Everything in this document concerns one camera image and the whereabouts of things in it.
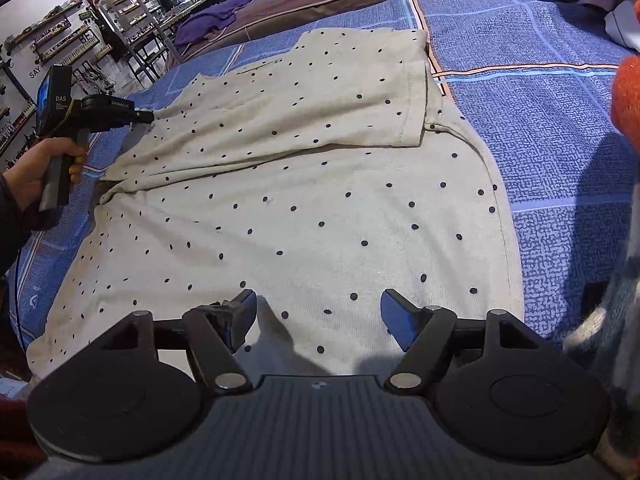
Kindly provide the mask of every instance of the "silver screw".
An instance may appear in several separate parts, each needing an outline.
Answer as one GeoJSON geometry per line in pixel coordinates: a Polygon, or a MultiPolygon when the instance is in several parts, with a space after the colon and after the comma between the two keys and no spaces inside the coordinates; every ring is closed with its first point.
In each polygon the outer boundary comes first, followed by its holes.
{"type": "Polygon", "coordinates": [[[246,384],[246,378],[243,375],[235,373],[220,374],[216,377],[216,386],[223,390],[235,390],[246,384]]]}
{"type": "Polygon", "coordinates": [[[422,380],[420,380],[420,377],[418,377],[416,374],[403,372],[401,374],[392,375],[389,379],[389,382],[396,388],[407,390],[409,388],[420,386],[422,380]]]}

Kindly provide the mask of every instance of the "human hand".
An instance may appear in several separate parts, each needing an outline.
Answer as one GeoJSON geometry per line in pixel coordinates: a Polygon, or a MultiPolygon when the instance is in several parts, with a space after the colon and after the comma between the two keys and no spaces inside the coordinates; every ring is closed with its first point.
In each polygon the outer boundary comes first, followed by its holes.
{"type": "Polygon", "coordinates": [[[71,183],[77,184],[80,182],[85,154],[85,148],[81,148],[66,137],[43,139],[31,146],[4,174],[7,186],[20,210],[27,209],[42,195],[42,177],[52,157],[60,155],[75,157],[74,163],[69,167],[69,175],[71,183]]]}

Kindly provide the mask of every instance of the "dark sleeve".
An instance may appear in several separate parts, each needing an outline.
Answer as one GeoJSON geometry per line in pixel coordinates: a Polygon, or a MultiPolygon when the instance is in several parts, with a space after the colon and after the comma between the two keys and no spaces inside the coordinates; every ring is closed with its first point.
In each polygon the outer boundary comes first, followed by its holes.
{"type": "Polygon", "coordinates": [[[22,212],[0,174],[0,274],[12,266],[29,235],[22,222],[22,212]]]}

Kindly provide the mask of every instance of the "purple blanket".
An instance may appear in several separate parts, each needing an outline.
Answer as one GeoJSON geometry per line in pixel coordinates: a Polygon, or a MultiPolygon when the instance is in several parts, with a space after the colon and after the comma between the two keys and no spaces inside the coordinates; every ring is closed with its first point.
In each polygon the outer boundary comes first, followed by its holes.
{"type": "Polygon", "coordinates": [[[178,27],[175,35],[175,46],[186,47],[190,43],[200,41],[212,29],[221,30],[236,20],[235,12],[252,0],[225,0],[222,3],[202,9],[189,17],[178,27]]]}

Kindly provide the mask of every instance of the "blue patterned fabric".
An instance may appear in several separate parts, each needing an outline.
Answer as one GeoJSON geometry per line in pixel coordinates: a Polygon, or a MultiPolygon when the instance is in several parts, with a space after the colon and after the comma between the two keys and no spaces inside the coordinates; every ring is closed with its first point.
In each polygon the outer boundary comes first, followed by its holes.
{"type": "MultiPolygon", "coordinates": [[[[594,10],[545,0],[389,0],[205,54],[131,98],[139,107],[167,106],[196,74],[221,75],[286,52],[313,28],[420,28],[422,19],[438,80],[502,171],[520,242],[526,322],[559,340],[580,321],[584,283],[612,272],[636,163],[609,121],[612,76],[628,52],[607,39],[594,10]]],[[[34,234],[23,250],[18,309],[26,343],[44,330],[89,232],[92,187],[125,138],[121,130],[96,137],[61,224],[34,234]]]]}

